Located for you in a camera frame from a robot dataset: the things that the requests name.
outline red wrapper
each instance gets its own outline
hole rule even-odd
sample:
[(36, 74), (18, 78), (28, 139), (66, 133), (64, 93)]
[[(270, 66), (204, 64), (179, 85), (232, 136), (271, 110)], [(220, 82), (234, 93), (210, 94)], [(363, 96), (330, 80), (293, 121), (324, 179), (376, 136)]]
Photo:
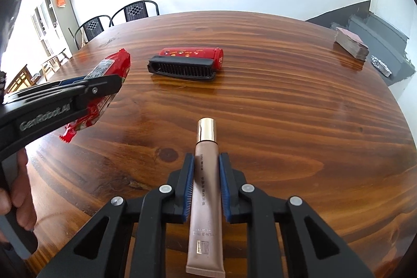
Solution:
[[(119, 75), (122, 78), (123, 84), (129, 73), (129, 69), (130, 54), (125, 49), (121, 49), (119, 52), (111, 54), (106, 59), (103, 59), (84, 79), (107, 75)], [(76, 135), (77, 131), (94, 125), (103, 115), (104, 111), (113, 101), (115, 96), (116, 94), (92, 100), (87, 105), (88, 114), (84, 117), (78, 118), (74, 122), (67, 124), (65, 126), (65, 132), (62, 136), (59, 136), (61, 140), (69, 143), (71, 139)]]

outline wooden bench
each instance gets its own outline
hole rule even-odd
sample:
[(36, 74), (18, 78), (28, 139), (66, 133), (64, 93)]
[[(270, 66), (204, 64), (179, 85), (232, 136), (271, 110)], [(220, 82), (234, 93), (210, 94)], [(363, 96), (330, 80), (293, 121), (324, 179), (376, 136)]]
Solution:
[(57, 53), (57, 54), (53, 54), (53, 55), (51, 55), (51, 56), (49, 56), (42, 64), (41, 64), (41, 67), (42, 67), (42, 72), (43, 72), (43, 75), (44, 75), (44, 77), (45, 77), (45, 80), (47, 81), (47, 78), (46, 78), (46, 73), (49, 71), (49, 70), (52, 70), (54, 73), (55, 73), (55, 70), (54, 70), (54, 68), (53, 68), (53, 66), (52, 66), (52, 64), (51, 64), (51, 61), (52, 60), (54, 60), (54, 61), (56, 61), (57, 63), (58, 63), (58, 68), (60, 68), (61, 67), (61, 62), (59, 61), (59, 58), (58, 58), (58, 56), (61, 54), (64, 58), (66, 58), (66, 59), (68, 59), (69, 60), (69, 58), (68, 58), (68, 56), (65, 54), (65, 50), (66, 50), (66, 48), (64, 49), (64, 50), (62, 50), (61, 52), (59, 52), (59, 53)]

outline metal screw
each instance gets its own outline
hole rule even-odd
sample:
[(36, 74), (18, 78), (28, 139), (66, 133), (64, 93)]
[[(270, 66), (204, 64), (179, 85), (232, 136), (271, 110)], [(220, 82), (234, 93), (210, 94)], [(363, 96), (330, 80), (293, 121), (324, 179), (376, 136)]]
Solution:
[(162, 192), (162, 193), (169, 193), (169, 192), (171, 192), (171, 191), (172, 191), (172, 187), (171, 187), (171, 185), (165, 184), (165, 185), (161, 185), (161, 186), (159, 187), (159, 192)]
[(251, 193), (255, 191), (255, 187), (252, 184), (243, 184), (242, 191), (246, 193)]
[(303, 199), (297, 196), (293, 196), (289, 199), (289, 202), (294, 206), (300, 206), (303, 203)]
[(119, 197), (119, 196), (116, 196), (116, 197), (111, 198), (111, 201), (110, 202), (114, 206), (119, 206), (119, 205), (122, 205), (123, 204), (123, 198), (122, 197)]

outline chair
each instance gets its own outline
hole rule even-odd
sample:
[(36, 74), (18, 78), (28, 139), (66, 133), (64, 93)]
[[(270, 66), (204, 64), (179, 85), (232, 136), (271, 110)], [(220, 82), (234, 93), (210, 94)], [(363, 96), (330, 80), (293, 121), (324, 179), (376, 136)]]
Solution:
[(32, 85), (34, 85), (32, 82), (32, 75), (30, 74), (28, 65), (26, 64), (6, 87), (5, 94), (25, 89), (26, 87), (30, 87)]
[(119, 11), (117, 11), (113, 15), (113, 17), (111, 17), (110, 25), (113, 25), (113, 18), (116, 16), (116, 14), (118, 14), (122, 10), (124, 10), (124, 12), (125, 12), (126, 21), (135, 21), (136, 19), (142, 19), (142, 18), (149, 17), (148, 16), (148, 11), (146, 9), (146, 4), (145, 4), (146, 2), (147, 3), (152, 3), (152, 4), (155, 5), (156, 15), (159, 16), (159, 8), (158, 8), (157, 3), (153, 2), (153, 1), (139, 1), (139, 2), (134, 2), (134, 3), (131, 3), (129, 5), (126, 5), (125, 7), (121, 8)]
[(110, 16), (107, 16), (106, 14), (102, 14), (102, 15), (99, 15), (97, 17), (94, 17), (92, 19), (87, 20), (84, 24), (82, 24), (77, 29), (77, 31), (73, 35), (74, 41), (76, 43), (76, 46), (77, 46), (78, 50), (80, 49), (80, 46), (78, 45), (78, 42), (77, 42), (77, 38), (76, 37), (77, 37), (77, 33), (81, 30), (81, 28), (84, 29), (84, 32), (85, 32), (85, 35), (87, 36), (87, 40), (88, 41), (90, 41), (94, 37), (97, 37), (100, 33), (102, 33), (104, 31), (103, 25), (101, 24), (100, 17), (107, 17), (107, 18), (109, 18), (110, 19), (109, 27), (111, 27), (113, 25), (113, 22), (112, 22)]

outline black comb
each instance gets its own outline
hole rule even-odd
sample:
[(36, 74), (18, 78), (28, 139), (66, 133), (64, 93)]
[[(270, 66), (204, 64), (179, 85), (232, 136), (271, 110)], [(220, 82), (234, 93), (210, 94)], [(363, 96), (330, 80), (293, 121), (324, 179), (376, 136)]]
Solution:
[(154, 56), (149, 60), (150, 73), (188, 80), (213, 80), (214, 60), (209, 58), (178, 58), (171, 56)]

